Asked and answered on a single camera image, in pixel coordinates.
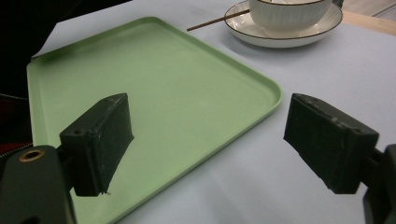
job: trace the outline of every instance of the plate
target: plate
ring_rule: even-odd
[[[135,139],[109,194],[72,190],[78,223],[116,222],[273,113],[283,96],[272,79],[152,17],[34,59],[28,79],[35,146],[59,146],[59,133],[97,101],[128,94]]]
[[[231,7],[225,16],[248,9],[248,1],[241,2]],[[265,29],[256,25],[250,17],[250,13],[230,18],[225,21],[233,35],[249,44],[267,48],[294,48],[316,42],[327,36],[343,20],[342,10],[335,4],[331,4],[323,18],[309,29],[299,33],[285,33],[269,35]]]

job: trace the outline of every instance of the wooden chopstick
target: wooden chopstick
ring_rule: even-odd
[[[213,21],[208,21],[208,22],[196,25],[196,26],[192,26],[191,28],[187,29],[187,31],[195,30],[195,29],[198,29],[198,28],[201,28],[201,27],[204,27],[204,26],[207,26],[207,25],[211,25],[211,24],[219,22],[219,21],[225,21],[225,20],[228,20],[228,19],[230,19],[232,17],[237,17],[237,16],[240,16],[240,15],[243,15],[243,14],[247,14],[247,13],[249,13],[249,11],[250,11],[249,9],[246,9],[246,10],[237,12],[235,14],[231,14],[231,15],[228,15],[228,16],[225,16],[225,17],[221,17],[221,18],[215,19]]]

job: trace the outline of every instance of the brass screw hole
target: brass screw hole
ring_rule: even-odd
[[[42,150],[42,149],[30,150],[30,151],[27,151],[27,152],[23,153],[20,156],[20,161],[21,162],[35,161],[35,160],[38,160],[41,157],[43,157],[44,154],[45,154],[45,151]]]

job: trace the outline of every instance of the white tablecloth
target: white tablecloth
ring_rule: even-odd
[[[40,53],[142,17],[181,30],[223,16],[235,0],[135,0],[57,25]],[[326,38],[295,49],[266,49],[235,38],[224,22],[190,32],[274,79],[279,109],[120,223],[364,223],[361,185],[335,195],[283,140],[290,97],[315,96],[396,143],[396,37],[341,23]]]

